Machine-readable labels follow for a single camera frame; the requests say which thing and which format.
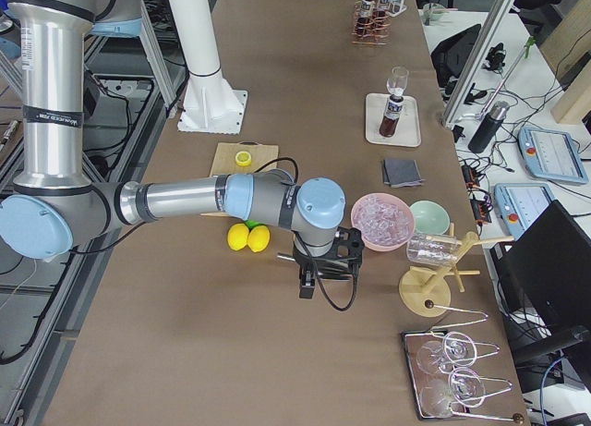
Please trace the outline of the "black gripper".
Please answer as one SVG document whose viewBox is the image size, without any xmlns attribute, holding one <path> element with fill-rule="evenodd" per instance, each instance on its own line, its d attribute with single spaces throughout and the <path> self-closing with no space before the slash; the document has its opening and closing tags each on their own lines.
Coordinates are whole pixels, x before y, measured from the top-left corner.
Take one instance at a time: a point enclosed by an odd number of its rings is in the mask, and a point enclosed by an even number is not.
<svg viewBox="0 0 591 426">
<path fill-rule="evenodd" d="M 299 266 L 299 297 L 313 298 L 317 278 L 314 260 L 298 248 L 293 249 L 293 257 Z"/>
</svg>

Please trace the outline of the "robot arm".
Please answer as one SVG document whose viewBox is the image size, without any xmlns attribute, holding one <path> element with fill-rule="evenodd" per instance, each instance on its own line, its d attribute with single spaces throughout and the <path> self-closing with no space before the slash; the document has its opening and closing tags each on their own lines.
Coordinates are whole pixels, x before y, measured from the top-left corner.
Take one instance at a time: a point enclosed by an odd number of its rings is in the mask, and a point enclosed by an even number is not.
<svg viewBox="0 0 591 426">
<path fill-rule="evenodd" d="M 89 34 L 139 36 L 142 0 L 7 0 L 21 27 L 24 167 L 1 204 L 1 236 L 15 252 L 47 259 L 119 228 L 166 217 L 225 213 L 291 231 L 300 294 L 325 279 L 357 279 L 357 230 L 344 229 L 345 197 L 325 178 L 299 182 L 275 165 L 247 174 L 173 180 L 159 150 L 152 182 L 91 181 L 82 170 L 83 59 Z"/>
</svg>

